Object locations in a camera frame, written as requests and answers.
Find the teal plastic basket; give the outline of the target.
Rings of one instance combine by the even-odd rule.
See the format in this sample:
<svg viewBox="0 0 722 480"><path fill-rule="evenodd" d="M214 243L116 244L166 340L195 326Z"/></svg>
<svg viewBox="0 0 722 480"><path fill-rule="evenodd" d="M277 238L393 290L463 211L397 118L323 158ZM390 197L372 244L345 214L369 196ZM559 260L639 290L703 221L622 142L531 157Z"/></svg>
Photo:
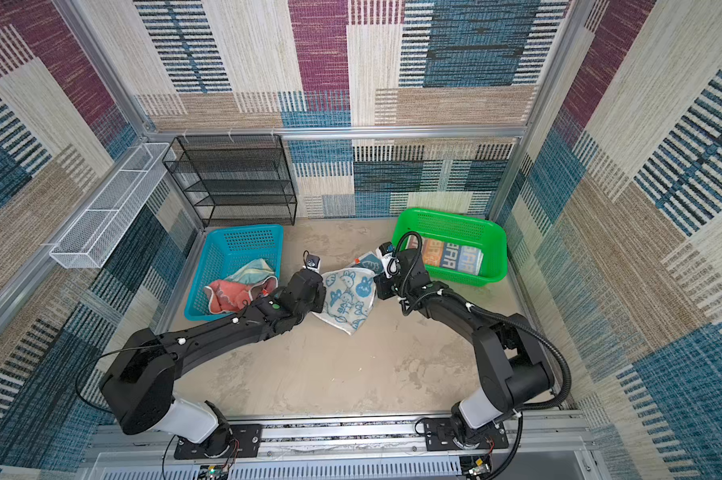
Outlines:
<svg viewBox="0 0 722 480"><path fill-rule="evenodd" d="M236 274L252 261L263 260L280 276L284 229L280 225L217 229L206 237L184 310L189 321L212 321L220 318L209 310L203 288L213 281Z"/></svg>

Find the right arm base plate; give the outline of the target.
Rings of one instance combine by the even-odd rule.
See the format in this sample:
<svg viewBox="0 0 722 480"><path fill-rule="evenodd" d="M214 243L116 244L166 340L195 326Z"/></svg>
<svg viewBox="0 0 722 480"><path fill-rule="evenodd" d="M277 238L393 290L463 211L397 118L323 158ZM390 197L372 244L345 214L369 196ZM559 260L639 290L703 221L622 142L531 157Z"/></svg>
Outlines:
<svg viewBox="0 0 722 480"><path fill-rule="evenodd" d="M422 417L415 422L414 432L424 438L427 451L492 450L509 446L502 424L489 422L473 429L455 416Z"/></svg>

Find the multicolour rabbit towel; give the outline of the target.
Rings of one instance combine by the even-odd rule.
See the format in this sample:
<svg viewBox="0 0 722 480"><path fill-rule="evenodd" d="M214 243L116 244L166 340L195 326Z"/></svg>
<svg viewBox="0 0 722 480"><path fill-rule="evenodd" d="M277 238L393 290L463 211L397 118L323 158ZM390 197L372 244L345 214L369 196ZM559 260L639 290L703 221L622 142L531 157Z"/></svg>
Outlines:
<svg viewBox="0 0 722 480"><path fill-rule="evenodd" d="M478 276L483 252L476 247L423 238L423 262L426 266Z"/></svg>

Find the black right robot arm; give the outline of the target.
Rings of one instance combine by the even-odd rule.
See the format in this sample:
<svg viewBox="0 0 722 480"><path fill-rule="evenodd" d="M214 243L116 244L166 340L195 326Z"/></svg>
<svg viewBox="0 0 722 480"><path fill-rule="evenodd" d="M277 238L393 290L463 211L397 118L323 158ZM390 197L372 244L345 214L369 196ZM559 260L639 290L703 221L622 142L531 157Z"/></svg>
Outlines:
<svg viewBox="0 0 722 480"><path fill-rule="evenodd" d="M417 312L437 321L472 345L479 387L458 402L450 417L455 444L470 448L529 401L552 388L555 375L545 344L528 320L485 310L441 281L433 281L415 248L382 255L375 277L378 298L399 299L402 314Z"/></svg>

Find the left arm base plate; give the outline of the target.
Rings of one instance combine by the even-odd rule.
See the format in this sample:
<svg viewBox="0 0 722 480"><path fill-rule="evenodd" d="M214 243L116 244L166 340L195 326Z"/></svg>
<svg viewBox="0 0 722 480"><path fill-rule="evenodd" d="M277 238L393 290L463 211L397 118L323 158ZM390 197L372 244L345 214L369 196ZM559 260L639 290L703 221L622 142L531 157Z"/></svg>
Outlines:
<svg viewBox="0 0 722 480"><path fill-rule="evenodd" d="M195 444L181 437L175 447L175 460L232 460L255 458L262 439L262 424L234 424L221 426L212 435Z"/></svg>

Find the light blue patterned towel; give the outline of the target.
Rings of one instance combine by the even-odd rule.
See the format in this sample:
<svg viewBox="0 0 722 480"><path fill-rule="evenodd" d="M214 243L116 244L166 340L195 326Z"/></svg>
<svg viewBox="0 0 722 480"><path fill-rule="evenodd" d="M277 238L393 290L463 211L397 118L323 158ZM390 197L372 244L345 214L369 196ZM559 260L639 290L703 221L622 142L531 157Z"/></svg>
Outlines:
<svg viewBox="0 0 722 480"><path fill-rule="evenodd" d="M377 299L374 278L383 272L375 252L367 252L345 268L322 275L326 296L320 313L324 323L353 335L367 320Z"/></svg>

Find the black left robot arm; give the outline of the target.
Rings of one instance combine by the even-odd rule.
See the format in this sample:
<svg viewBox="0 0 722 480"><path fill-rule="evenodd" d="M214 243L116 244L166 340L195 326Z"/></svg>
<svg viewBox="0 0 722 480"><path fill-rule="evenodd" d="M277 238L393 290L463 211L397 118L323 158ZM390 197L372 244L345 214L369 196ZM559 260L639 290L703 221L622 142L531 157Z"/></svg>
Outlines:
<svg viewBox="0 0 722 480"><path fill-rule="evenodd" d="M117 353L100 392L124 434L162 431L219 457L233 443L228 420L210 401L199 404L177 396L175 381L229 351L292 330L307 314L322 311L325 296L322 276L303 268L286 286L239 313L160 335L139 330Z"/></svg>

